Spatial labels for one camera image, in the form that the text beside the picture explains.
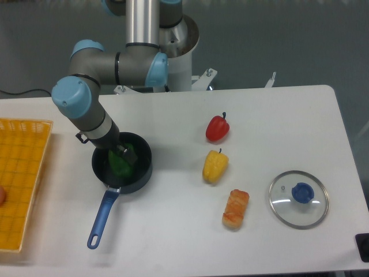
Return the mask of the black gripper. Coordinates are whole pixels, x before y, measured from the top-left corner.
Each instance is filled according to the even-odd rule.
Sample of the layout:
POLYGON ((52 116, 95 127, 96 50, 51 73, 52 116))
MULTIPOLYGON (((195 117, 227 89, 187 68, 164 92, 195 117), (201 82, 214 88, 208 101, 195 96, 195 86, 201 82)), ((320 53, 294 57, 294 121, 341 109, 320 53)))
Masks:
POLYGON ((83 132, 76 134, 76 138, 81 143, 91 142, 98 149, 114 149, 116 147, 116 154, 130 166, 134 166, 138 157, 130 144, 120 144, 119 136, 119 129, 114 122, 112 122, 109 130, 104 131, 104 134, 99 138, 90 138, 83 132))

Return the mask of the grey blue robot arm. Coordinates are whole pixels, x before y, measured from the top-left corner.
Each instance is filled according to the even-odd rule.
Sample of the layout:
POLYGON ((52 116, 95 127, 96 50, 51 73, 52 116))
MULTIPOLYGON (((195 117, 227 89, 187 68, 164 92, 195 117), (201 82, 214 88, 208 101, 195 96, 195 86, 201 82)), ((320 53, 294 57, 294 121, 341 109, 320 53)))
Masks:
POLYGON ((159 32, 182 22, 182 1, 102 1, 114 16, 125 17, 123 52, 108 53, 93 40, 81 40, 70 56, 68 75, 52 89, 59 111, 100 149, 109 149, 128 164, 136 154, 119 141, 119 129, 99 102, 102 85, 165 87, 168 57, 159 32))

